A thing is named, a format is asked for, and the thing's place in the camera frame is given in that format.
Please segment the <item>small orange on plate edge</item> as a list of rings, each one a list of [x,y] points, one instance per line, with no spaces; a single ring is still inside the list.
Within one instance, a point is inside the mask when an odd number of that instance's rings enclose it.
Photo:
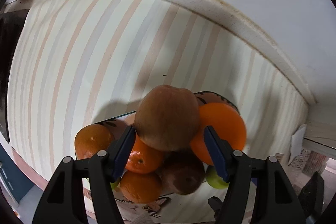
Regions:
[[[75,153],[78,160],[88,159],[100,150],[106,150],[115,138],[103,125],[90,124],[75,137]]]

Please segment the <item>large green apple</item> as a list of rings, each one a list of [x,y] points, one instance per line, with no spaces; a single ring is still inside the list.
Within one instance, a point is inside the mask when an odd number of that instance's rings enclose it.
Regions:
[[[214,166],[209,165],[205,175],[206,182],[215,189],[226,189],[229,184],[225,182],[216,172]]]

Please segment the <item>striped cat table mat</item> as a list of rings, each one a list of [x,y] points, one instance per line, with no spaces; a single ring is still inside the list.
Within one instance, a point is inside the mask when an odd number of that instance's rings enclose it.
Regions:
[[[215,92],[239,110],[244,152],[287,154],[307,103],[221,26],[162,0],[35,0],[10,70],[14,160],[44,188],[86,125],[135,110],[155,86]]]

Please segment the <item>dark red apple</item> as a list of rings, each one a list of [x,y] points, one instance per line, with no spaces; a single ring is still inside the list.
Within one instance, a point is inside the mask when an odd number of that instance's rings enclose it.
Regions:
[[[195,192],[205,179],[205,168],[190,150],[172,152],[160,170],[163,189],[180,195]]]

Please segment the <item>small mandarin orange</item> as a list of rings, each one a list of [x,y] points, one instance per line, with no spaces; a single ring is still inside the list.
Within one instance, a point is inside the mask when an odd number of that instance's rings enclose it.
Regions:
[[[152,173],[162,165],[164,159],[164,152],[149,147],[136,135],[125,169],[139,174]]]

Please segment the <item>large orange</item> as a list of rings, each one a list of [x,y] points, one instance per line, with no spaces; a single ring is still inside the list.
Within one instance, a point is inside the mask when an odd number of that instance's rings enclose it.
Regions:
[[[199,106],[200,126],[190,141],[190,148],[199,160],[213,165],[204,142],[204,129],[212,126],[218,136],[228,141],[233,149],[242,150],[245,146],[247,131],[240,114],[224,103],[208,103]]]

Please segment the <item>light red apple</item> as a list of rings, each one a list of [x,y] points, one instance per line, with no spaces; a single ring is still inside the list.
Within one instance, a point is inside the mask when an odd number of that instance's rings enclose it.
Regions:
[[[188,89],[159,85],[139,104],[134,127],[141,141],[153,149],[185,149],[199,128],[198,100]]]

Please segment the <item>small green apple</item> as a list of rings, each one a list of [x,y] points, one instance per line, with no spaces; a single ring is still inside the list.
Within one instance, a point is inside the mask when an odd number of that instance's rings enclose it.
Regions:
[[[111,186],[112,190],[114,190],[118,187],[119,184],[120,184],[120,178],[118,178],[115,182],[111,182],[110,186]]]

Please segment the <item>blue kitchen cabinet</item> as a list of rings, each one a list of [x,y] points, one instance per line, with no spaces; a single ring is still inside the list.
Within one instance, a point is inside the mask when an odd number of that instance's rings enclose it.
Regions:
[[[34,183],[17,167],[2,146],[0,160],[1,178],[14,200],[19,203]]]

